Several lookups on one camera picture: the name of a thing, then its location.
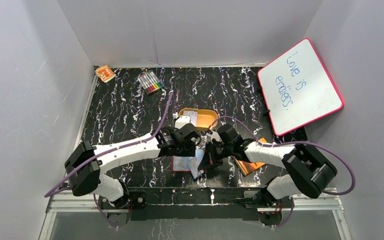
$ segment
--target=yellow tray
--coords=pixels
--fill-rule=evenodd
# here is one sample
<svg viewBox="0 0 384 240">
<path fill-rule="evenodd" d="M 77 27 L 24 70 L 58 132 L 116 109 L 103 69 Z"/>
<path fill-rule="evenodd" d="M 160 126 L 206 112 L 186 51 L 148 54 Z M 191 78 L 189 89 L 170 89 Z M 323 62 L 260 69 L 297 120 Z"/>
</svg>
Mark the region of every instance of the yellow tray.
<svg viewBox="0 0 384 240">
<path fill-rule="evenodd" d="M 198 113 L 195 126 L 198 131 L 208 130 L 210 125 L 219 117 L 219 115 L 217 115 L 217 113 L 213 110 L 196 108 L 183 108 L 179 112 L 179 117 L 183 115 L 184 111 L 195 111 Z"/>
</svg>

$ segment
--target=table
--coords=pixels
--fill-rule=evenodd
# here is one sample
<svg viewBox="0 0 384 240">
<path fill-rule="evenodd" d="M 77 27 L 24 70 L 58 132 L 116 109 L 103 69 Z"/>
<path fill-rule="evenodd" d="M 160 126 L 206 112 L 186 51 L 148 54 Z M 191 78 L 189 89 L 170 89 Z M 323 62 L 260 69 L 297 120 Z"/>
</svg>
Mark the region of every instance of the table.
<svg viewBox="0 0 384 240">
<path fill-rule="evenodd" d="M 259 92 L 259 67 L 180 67 L 180 68 L 114 68 L 116 78 L 97 81 L 85 121 L 82 139 L 94 145 L 106 145 L 137 138 L 155 130 L 161 120 L 170 90 L 175 104 L 170 106 L 166 126 L 174 126 L 172 113 L 183 108 L 210 109 L 219 116 L 235 117 L 253 130 L 258 138 L 270 142 L 306 140 L 303 128 L 278 137 L 273 133 L 263 96 Z M 152 70 L 165 88 L 146 95 L 136 78 Z M 231 123 L 238 133 L 248 132 L 231 120 L 220 120 L 218 126 Z M 190 172 L 171 172 L 170 157 L 144 159 L 108 171 L 121 178 L 128 187 L 258 187 L 286 171 L 265 165 L 243 176 L 230 157 L 217 169 L 193 179 Z"/>
</svg>

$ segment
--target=gray wall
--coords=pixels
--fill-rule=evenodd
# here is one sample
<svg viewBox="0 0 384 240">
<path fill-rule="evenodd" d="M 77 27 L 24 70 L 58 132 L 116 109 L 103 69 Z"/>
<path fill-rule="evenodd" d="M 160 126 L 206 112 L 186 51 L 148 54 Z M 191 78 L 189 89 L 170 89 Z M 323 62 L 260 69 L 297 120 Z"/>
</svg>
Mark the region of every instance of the gray wall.
<svg viewBox="0 0 384 240">
<path fill-rule="evenodd" d="M 322 0 L 58 0 L 93 65 L 208 66 L 273 60 Z"/>
<path fill-rule="evenodd" d="M 307 133 L 355 171 L 355 190 L 341 198 L 354 239 L 384 239 L 384 1 L 325 0 L 305 37 L 345 101 Z M 338 170 L 335 183 L 345 190 L 350 178 L 344 167 Z"/>
<path fill-rule="evenodd" d="M 56 0 L 0 0 L 0 239 L 37 239 L 93 67 Z"/>
</svg>

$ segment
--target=red frame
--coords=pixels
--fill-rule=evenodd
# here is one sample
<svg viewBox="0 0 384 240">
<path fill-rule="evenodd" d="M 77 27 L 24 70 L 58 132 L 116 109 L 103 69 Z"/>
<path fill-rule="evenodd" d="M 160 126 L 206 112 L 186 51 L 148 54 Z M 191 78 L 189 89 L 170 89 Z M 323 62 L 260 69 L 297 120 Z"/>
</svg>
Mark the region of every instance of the red frame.
<svg viewBox="0 0 384 240">
<path fill-rule="evenodd" d="M 275 128 L 273 127 L 273 131 L 274 131 L 274 134 L 276 134 L 276 136 L 283 136 L 283 135 L 285 135 L 285 134 L 287 134 L 287 133 L 290 133 L 290 132 L 292 132 L 292 131 L 294 131 L 294 130 L 296 130 L 296 129 L 301 128 L 302 126 L 305 126 L 305 125 L 307 125 L 307 124 L 309 124 L 309 123 L 312 123 L 312 122 L 314 122 L 314 121 L 316 121 L 316 120 L 318 120 L 318 119 L 321 119 L 321 118 L 323 118 L 323 117 L 325 117 L 325 116 L 327 116 L 327 115 L 329 115 L 329 114 L 332 114 L 332 113 L 334 113 L 334 112 L 336 112 L 336 111 L 342 109 L 342 107 L 344 107 L 344 99 L 342 98 L 341 94 L 339 93 L 337 86 L 335 85 L 334 81 L 333 81 L 332 78 L 331 78 L 331 75 L 329 74 L 328 70 L 326 69 L 326 66 L 323 64 L 322 59 L 320 58 L 319 53 L 316 51 L 316 48 L 314 47 L 313 42 L 311 42 L 311 40 L 310 40 L 309 38 L 304 38 L 304 39 L 302 39 L 302 40 L 299 41 L 297 44 L 295 44 L 294 46 L 292 46 L 291 48 L 289 48 L 289 49 L 288 49 L 286 52 L 284 52 L 282 55 L 276 57 L 276 58 L 275 58 L 273 61 L 271 61 L 269 64 L 271 64 L 272 62 L 274 62 L 276 59 L 282 57 L 285 53 L 287 53 L 289 50 L 293 49 L 296 45 L 300 44 L 300 43 L 301 43 L 302 41 L 304 41 L 304 40 L 308 40 L 309 43 L 311 44 L 312 49 L 314 50 L 314 52 L 315 52 L 315 54 L 316 54 L 318 60 L 320 61 L 321 65 L 323 66 L 323 69 L 324 69 L 324 71 L 326 72 L 327 77 L 329 77 L 330 82 L 332 83 L 333 88 L 335 89 L 336 94 L 338 94 L 338 97 L 339 97 L 340 102 L 341 102 L 342 104 L 340 105 L 340 107 L 339 107 L 338 109 L 335 109 L 335 110 L 333 110 L 333 111 L 331 111 L 331 112 L 328 112 L 328 113 L 326 113 L 325 115 L 319 116 L 318 118 L 315 118 L 315 119 L 313 119 L 313 120 L 311 120 L 311 121 L 309 121 L 309 122 L 306 122 L 306 123 L 304 123 L 304 124 L 302 124 L 302 125 L 300 125 L 300 126 L 297 126 L 297 127 L 294 128 L 294 129 L 291 129 L 291 130 L 289 130 L 289 131 L 283 132 L 283 133 L 281 133 L 281 134 L 278 134 L 278 133 L 276 132 Z M 263 68 L 261 68 L 260 70 L 258 70 L 258 72 L 257 72 L 257 77 L 258 77 L 259 84 L 260 84 L 260 86 L 261 86 L 261 91 L 262 91 L 262 95 L 263 95 L 263 97 L 264 97 L 265 105 L 267 106 L 267 109 L 270 109 L 270 108 L 269 108 L 269 105 L 268 105 L 268 103 L 267 103 L 266 95 L 264 94 L 263 85 L 261 84 L 261 79 L 260 79 L 260 76 L 259 76 L 260 71 L 263 70 L 265 67 L 263 67 Z M 270 112 L 268 113 L 268 115 L 270 116 L 270 121 L 271 121 L 271 124 L 273 125 L 272 115 L 270 114 Z"/>
</svg>

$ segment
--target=marble tabletop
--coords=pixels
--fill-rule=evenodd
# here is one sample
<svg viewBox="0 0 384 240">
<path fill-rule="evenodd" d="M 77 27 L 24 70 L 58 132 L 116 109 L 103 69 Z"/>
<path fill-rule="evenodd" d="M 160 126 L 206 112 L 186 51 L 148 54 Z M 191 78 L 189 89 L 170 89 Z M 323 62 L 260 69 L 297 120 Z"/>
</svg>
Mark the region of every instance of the marble tabletop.
<svg viewBox="0 0 384 240">
<path fill-rule="evenodd" d="M 116 78 L 97 81 L 82 134 L 83 140 L 106 145 L 131 140 L 155 130 L 173 90 L 175 104 L 170 106 L 165 125 L 174 126 L 172 113 L 183 108 L 210 109 L 219 116 L 232 116 L 253 130 L 258 138 L 281 143 L 306 140 L 303 128 L 278 137 L 273 133 L 260 88 L 259 67 L 181 67 L 181 68 L 114 68 Z M 137 77 L 152 70 L 164 83 L 164 89 L 147 95 Z M 220 120 L 219 126 L 230 123 L 245 138 L 250 134 L 231 120 Z M 269 179 L 285 174 L 285 170 L 264 165 L 243 176 L 229 157 L 222 166 L 193 179 L 190 172 L 171 172 L 171 159 L 139 160 L 108 171 L 121 178 L 128 187 L 258 187 Z"/>
</svg>

